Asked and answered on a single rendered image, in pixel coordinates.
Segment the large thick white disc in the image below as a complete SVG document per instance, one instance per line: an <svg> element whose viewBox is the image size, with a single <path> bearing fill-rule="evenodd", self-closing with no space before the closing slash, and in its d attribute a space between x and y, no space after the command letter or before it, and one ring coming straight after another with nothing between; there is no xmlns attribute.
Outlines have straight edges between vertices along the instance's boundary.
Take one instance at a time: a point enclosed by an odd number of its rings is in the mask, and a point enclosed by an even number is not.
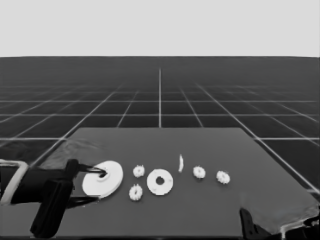
<svg viewBox="0 0 320 240"><path fill-rule="evenodd" d="M97 165L105 171L104 175L87 173L82 181L82 190L87 196L105 198L113 194L121 185L124 172L122 166L116 161L104 161Z"/></svg>

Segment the small white toothed gear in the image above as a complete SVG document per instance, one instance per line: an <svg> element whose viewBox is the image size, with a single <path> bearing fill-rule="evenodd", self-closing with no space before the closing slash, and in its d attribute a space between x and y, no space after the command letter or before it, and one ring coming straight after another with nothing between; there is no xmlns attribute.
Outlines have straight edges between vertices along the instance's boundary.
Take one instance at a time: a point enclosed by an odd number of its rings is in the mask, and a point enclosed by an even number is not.
<svg viewBox="0 0 320 240"><path fill-rule="evenodd" d="M145 174L145 168L143 165L137 165L134 169L133 169L133 175L136 178L140 178L143 177Z"/></svg>
<svg viewBox="0 0 320 240"><path fill-rule="evenodd" d="M221 184L229 184L231 181L229 174L225 171L218 171L216 174L216 179Z"/></svg>
<svg viewBox="0 0 320 240"><path fill-rule="evenodd" d="M143 189L139 184L133 185L129 190L129 197L132 201L139 201L142 198Z"/></svg>
<svg viewBox="0 0 320 240"><path fill-rule="evenodd" d="M193 175L197 178L197 179L204 179L206 176L206 171L203 167L201 166L195 166L193 168Z"/></svg>

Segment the white round carrier with pins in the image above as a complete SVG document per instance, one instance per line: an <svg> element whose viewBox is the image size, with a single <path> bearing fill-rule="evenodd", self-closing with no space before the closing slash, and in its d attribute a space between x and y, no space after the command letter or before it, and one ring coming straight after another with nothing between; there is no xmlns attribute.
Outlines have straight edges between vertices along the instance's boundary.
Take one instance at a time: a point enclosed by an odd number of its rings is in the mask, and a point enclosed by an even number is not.
<svg viewBox="0 0 320 240"><path fill-rule="evenodd" d="M147 177L147 187L156 196L168 194L174 185L171 173L165 169L154 169Z"/></svg>

